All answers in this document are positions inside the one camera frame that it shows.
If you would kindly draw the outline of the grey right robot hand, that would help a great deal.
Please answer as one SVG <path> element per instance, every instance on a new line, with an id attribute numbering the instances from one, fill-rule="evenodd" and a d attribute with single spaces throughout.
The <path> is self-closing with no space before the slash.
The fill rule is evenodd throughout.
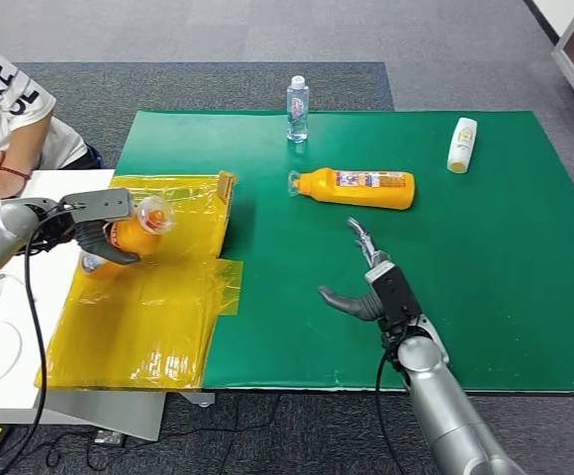
<path id="1" fill-rule="evenodd" d="M 363 322 L 377 322 L 385 333 L 399 333 L 420 317 L 422 311 L 402 271 L 378 248 L 360 223 L 350 217 L 347 224 L 356 235 L 369 269 L 365 279 L 369 290 L 358 298 L 336 294 L 328 287 L 318 289 L 322 300 L 335 310 Z"/>

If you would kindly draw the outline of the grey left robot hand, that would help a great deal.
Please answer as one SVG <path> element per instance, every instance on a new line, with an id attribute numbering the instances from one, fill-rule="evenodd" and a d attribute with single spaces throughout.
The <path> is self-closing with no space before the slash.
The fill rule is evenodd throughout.
<path id="1" fill-rule="evenodd" d="M 125 188 L 113 188 L 64 196 L 59 202 L 74 225 L 74 238 L 83 250 L 119 265 L 141 260 L 135 252 L 121 250 L 106 234 L 107 224 L 132 218 L 132 195 Z"/>

